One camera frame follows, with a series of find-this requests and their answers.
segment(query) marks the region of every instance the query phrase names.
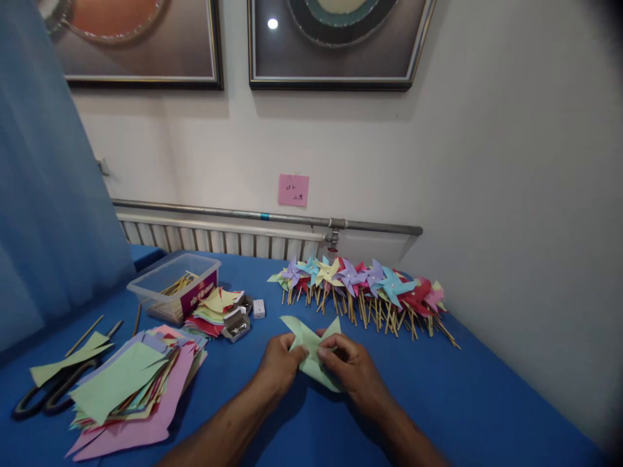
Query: scissors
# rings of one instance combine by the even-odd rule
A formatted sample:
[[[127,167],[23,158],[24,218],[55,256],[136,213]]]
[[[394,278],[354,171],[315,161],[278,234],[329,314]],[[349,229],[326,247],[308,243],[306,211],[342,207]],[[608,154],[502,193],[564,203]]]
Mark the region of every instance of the scissors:
[[[108,334],[106,334],[106,337],[111,338],[122,324],[123,321],[119,321],[115,324]],[[11,418],[19,421],[26,420],[36,413],[39,413],[39,411],[42,411],[46,415],[56,415],[67,410],[73,405],[73,400],[71,398],[66,398],[64,401],[59,402],[61,397],[67,394],[76,381],[78,381],[87,370],[90,368],[96,369],[101,363],[101,356],[97,355],[85,362],[79,362],[75,365],[63,368],[55,377],[55,379],[58,380],[56,385],[39,402],[32,407],[27,407],[34,395],[39,392],[40,388],[35,385],[15,406]]]

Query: table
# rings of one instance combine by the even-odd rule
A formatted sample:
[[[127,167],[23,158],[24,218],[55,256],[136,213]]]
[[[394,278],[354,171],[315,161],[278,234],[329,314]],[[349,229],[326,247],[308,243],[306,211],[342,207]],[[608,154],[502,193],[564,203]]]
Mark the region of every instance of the table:
[[[136,272],[141,272],[147,266],[165,257],[166,254],[166,251],[157,246],[130,245],[130,255],[132,256]]]
[[[173,259],[171,254],[155,263]],[[333,305],[326,316],[305,308],[303,301],[281,305],[281,288],[266,279],[286,261],[197,253],[222,262],[219,281],[228,290],[245,290],[265,300],[267,317],[252,322],[252,331],[235,344],[211,342],[203,367],[180,401],[166,442],[115,453],[83,465],[153,465],[176,443],[190,435],[233,397],[258,367],[270,337],[287,332],[279,320],[293,315],[309,327],[325,328],[335,318]],[[61,359],[84,331],[105,314],[97,330],[107,332],[120,319],[123,327],[112,339],[119,348],[134,327],[136,297],[120,285],[111,294],[84,308],[71,323],[43,336],[21,355],[0,368],[4,417],[5,465],[71,465],[65,452],[78,437],[67,428],[72,412],[46,417],[38,414],[24,422],[8,417],[14,404],[32,386],[28,368]],[[159,321],[141,318],[141,329]],[[442,336],[411,342],[342,321],[342,330],[362,343],[372,355],[389,390],[435,445],[458,466],[585,466],[604,462],[597,447],[564,419],[549,403],[496,357],[456,319],[446,327],[463,350]],[[373,427],[351,411],[341,394],[333,394],[299,374],[279,408],[261,428],[243,465],[280,466],[384,466],[387,458]],[[219,455],[215,447],[214,455]]]

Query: plastic storage box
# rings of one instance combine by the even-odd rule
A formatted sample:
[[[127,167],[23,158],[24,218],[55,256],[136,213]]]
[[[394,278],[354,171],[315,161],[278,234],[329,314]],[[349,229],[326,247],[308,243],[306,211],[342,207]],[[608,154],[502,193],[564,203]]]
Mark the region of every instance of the plastic storage box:
[[[136,294],[148,315],[179,326],[192,314],[199,300],[219,285],[219,267],[221,262],[216,259],[184,253],[134,279],[127,288]],[[161,293],[187,272],[198,278],[171,296]]]

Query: framed picture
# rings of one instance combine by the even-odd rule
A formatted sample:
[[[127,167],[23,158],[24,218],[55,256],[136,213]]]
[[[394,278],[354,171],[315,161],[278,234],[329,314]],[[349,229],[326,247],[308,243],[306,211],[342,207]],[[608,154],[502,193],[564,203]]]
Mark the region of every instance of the framed picture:
[[[247,0],[252,89],[413,84],[435,0]]]
[[[72,87],[223,89],[217,0],[37,0]]]

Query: metal pipe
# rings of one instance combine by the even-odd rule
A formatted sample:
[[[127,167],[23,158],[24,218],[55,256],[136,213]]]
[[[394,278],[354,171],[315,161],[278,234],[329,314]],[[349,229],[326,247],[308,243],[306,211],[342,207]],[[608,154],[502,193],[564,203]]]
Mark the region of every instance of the metal pipe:
[[[184,214],[203,214],[220,217],[235,217],[238,219],[253,219],[255,221],[286,222],[288,224],[303,224],[310,226],[328,227],[332,229],[366,230],[369,232],[387,232],[389,234],[422,235],[420,226],[406,226],[399,224],[380,224],[377,222],[347,221],[327,217],[308,217],[290,214],[271,214],[255,211],[236,211],[221,208],[202,208],[200,206],[184,206],[182,204],[156,203],[148,201],[131,201],[113,199],[112,204],[119,208],[147,209],[154,211],[179,212]]]

